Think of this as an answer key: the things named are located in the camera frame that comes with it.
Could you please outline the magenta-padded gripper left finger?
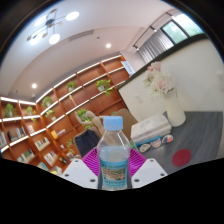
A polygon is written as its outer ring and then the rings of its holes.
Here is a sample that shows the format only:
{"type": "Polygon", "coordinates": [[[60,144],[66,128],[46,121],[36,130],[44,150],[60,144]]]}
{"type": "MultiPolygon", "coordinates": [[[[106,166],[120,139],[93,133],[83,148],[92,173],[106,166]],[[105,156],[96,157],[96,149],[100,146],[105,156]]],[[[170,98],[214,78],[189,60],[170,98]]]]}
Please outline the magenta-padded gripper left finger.
{"type": "Polygon", "coordinates": [[[82,159],[74,159],[63,172],[62,178],[84,188],[97,189],[100,164],[97,149],[88,152],[82,159]]]}

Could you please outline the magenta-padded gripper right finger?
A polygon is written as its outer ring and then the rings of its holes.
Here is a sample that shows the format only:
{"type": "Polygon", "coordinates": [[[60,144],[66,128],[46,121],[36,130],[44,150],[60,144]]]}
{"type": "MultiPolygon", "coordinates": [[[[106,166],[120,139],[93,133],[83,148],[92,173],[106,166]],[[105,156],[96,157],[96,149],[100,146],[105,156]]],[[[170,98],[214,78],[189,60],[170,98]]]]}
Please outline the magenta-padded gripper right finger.
{"type": "Polygon", "coordinates": [[[146,186],[167,176],[166,171],[155,159],[146,159],[134,149],[130,151],[128,168],[133,189],[146,186]]]}

